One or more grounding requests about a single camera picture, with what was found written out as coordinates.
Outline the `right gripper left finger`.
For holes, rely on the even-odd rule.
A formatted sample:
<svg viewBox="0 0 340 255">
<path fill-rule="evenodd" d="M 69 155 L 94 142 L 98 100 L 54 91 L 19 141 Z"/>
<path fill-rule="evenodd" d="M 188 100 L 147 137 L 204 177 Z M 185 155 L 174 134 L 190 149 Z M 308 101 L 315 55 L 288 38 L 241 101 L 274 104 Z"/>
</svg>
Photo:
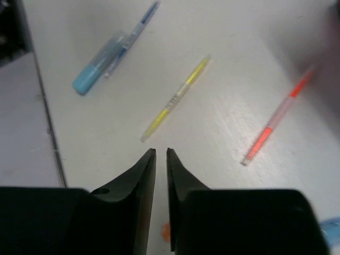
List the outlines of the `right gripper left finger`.
<svg viewBox="0 0 340 255">
<path fill-rule="evenodd" d="M 1 254 L 145 254 L 156 151 L 88 192 L 1 188 Z"/>
</svg>

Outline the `blue utility knife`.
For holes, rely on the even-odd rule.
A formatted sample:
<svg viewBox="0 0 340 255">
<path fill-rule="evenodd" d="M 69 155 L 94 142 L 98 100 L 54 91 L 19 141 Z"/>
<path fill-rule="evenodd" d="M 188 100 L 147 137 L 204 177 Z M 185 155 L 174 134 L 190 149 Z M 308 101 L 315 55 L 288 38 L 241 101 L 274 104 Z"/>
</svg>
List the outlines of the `blue utility knife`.
<svg viewBox="0 0 340 255">
<path fill-rule="evenodd" d="M 339 246 L 340 219 L 339 217 L 330 218 L 320 223 L 320 229 L 329 247 Z"/>
</svg>

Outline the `blue capped highlighter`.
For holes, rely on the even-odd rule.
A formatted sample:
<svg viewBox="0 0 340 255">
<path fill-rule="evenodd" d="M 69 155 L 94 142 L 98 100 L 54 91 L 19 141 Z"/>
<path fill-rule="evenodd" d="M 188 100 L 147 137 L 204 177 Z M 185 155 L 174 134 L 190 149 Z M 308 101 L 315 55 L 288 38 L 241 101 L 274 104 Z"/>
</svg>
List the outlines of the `blue capped highlighter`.
<svg viewBox="0 0 340 255">
<path fill-rule="evenodd" d="M 85 95 L 91 89 L 103 71 L 120 52 L 127 37 L 126 32 L 123 30 L 117 31 L 82 69 L 72 82 L 72 87 L 78 94 Z"/>
</svg>

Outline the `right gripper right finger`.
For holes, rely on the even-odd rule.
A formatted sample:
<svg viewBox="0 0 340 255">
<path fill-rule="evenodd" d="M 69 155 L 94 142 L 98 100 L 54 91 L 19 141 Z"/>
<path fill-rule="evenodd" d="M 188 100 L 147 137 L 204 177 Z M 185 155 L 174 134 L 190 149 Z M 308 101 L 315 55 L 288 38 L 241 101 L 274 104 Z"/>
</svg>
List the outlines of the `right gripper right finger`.
<svg viewBox="0 0 340 255">
<path fill-rule="evenodd" d="M 167 149 L 175 254 L 329 254 L 313 209 L 293 189 L 211 189 Z"/>
</svg>

